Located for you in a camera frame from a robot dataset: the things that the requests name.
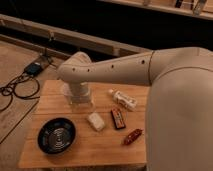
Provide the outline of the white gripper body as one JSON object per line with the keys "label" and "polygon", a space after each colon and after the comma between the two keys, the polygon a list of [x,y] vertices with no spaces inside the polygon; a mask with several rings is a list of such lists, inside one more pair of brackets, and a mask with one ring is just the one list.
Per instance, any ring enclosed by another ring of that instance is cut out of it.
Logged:
{"label": "white gripper body", "polygon": [[89,84],[86,82],[69,85],[72,105],[91,105],[92,97]]}

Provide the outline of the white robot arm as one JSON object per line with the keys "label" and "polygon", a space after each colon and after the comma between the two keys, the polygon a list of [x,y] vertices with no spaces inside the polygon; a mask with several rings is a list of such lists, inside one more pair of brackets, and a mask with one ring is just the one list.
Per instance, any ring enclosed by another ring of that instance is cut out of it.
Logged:
{"label": "white robot arm", "polygon": [[58,74],[75,96],[83,82],[147,86],[147,171],[213,171],[213,51],[163,49],[101,62],[77,52]]}

